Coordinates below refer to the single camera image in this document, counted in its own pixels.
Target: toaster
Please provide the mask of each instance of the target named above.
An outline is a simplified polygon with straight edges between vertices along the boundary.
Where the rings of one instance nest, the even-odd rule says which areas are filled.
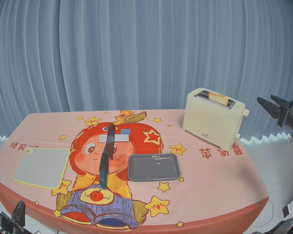
[[[240,138],[242,118],[248,116],[249,110],[244,103],[230,97],[227,106],[211,101],[210,92],[219,94],[198,88],[187,95],[182,130],[229,151]]]

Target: table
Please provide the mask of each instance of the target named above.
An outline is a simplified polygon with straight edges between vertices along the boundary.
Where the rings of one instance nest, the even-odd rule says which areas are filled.
[[[259,173],[240,141],[229,152],[221,151],[182,131],[183,117],[184,110],[30,114],[0,150],[0,201],[11,214],[21,199],[27,215],[68,234],[243,233],[268,201]],[[82,201],[82,192],[100,188],[94,154],[103,148],[98,135],[107,134],[113,122],[117,134],[130,129],[130,141],[116,143],[103,204],[89,196]],[[87,147],[93,142],[94,148]],[[71,150],[59,189],[13,180],[29,146]],[[128,181],[131,154],[170,152],[178,157],[178,180]]]

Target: toast slice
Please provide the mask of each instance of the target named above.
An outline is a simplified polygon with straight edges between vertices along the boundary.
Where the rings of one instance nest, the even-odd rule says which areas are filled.
[[[219,103],[223,106],[228,106],[228,97],[222,94],[209,92],[209,100]]]

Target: cartoon girl illustration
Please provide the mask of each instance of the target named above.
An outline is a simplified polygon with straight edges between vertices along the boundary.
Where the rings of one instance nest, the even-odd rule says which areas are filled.
[[[99,185],[99,166],[105,143],[100,143],[99,135],[107,134],[109,124],[90,125],[73,140],[69,161],[77,176],[67,195],[58,194],[56,208],[63,218],[75,223],[131,230],[145,222],[148,210],[144,202],[132,199],[127,184],[128,158],[132,154],[162,153],[163,142],[149,125],[127,122],[116,125],[116,134],[130,130],[129,142],[115,142],[107,189],[103,189]]]

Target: blue sticky note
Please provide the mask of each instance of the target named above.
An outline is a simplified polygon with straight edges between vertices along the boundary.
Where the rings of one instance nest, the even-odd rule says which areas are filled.
[[[121,133],[120,134],[130,135],[130,129],[121,129]]]

